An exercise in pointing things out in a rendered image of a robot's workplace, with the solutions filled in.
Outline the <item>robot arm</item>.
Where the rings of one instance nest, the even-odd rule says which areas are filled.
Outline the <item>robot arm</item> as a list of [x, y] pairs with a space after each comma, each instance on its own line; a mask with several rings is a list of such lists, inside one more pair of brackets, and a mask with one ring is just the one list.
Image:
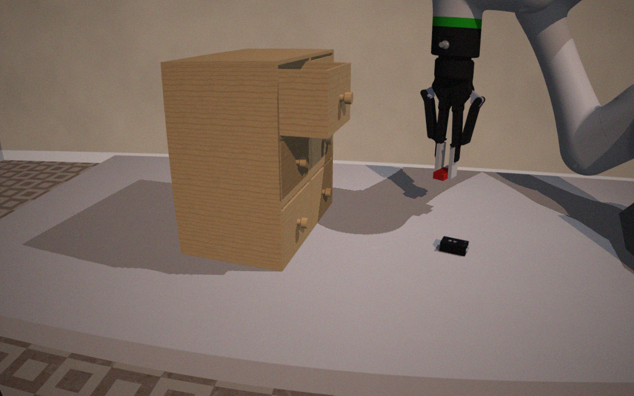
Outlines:
[[569, 10], [581, 0], [432, 2], [431, 53], [455, 61], [479, 57], [485, 10], [515, 13], [543, 71], [560, 154], [573, 172], [597, 175], [634, 160], [634, 84], [600, 105], [567, 22]]

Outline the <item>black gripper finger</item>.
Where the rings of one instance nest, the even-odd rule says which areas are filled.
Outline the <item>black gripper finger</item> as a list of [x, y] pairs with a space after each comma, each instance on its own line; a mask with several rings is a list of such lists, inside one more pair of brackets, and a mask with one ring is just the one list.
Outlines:
[[[450, 162], [447, 178], [456, 177], [456, 169], [458, 160], [460, 160], [461, 145], [467, 145], [472, 138], [473, 130], [477, 121], [480, 107], [485, 102], [485, 97], [480, 97], [472, 90], [471, 106], [468, 111], [466, 123], [463, 129], [463, 111], [464, 105], [458, 106], [460, 92], [455, 89], [451, 91], [451, 111], [452, 111], [452, 127], [451, 127], [451, 145], [450, 145]], [[462, 132], [463, 129], [463, 132]]]
[[[435, 94], [432, 87], [421, 90], [421, 97], [424, 101], [427, 136], [433, 139], [435, 145], [435, 169], [434, 172], [444, 167], [447, 135], [447, 124], [450, 115], [450, 105], [445, 105], [447, 89], [439, 91], [438, 122], [435, 108]], [[437, 131], [436, 131], [437, 130]], [[433, 132], [434, 131], [434, 132]]]

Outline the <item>small wooden chest of drawers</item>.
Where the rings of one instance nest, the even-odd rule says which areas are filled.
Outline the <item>small wooden chest of drawers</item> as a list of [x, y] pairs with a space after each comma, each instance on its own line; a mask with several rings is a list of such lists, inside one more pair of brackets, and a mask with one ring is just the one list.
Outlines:
[[[244, 48], [161, 62], [181, 254], [283, 271], [311, 227], [310, 177], [281, 204], [278, 65], [331, 48]], [[283, 265], [282, 208], [310, 182], [310, 231]]]

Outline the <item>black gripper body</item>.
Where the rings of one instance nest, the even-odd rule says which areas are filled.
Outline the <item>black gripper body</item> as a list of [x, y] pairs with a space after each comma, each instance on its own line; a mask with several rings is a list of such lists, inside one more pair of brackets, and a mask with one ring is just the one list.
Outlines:
[[451, 91], [457, 89], [460, 92], [458, 106], [463, 106], [474, 90], [473, 74], [473, 60], [457, 61], [437, 58], [435, 59], [435, 79], [432, 83], [432, 89], [438, 99], [440, 89], [447, 89], [446, 106], [451, 106]]

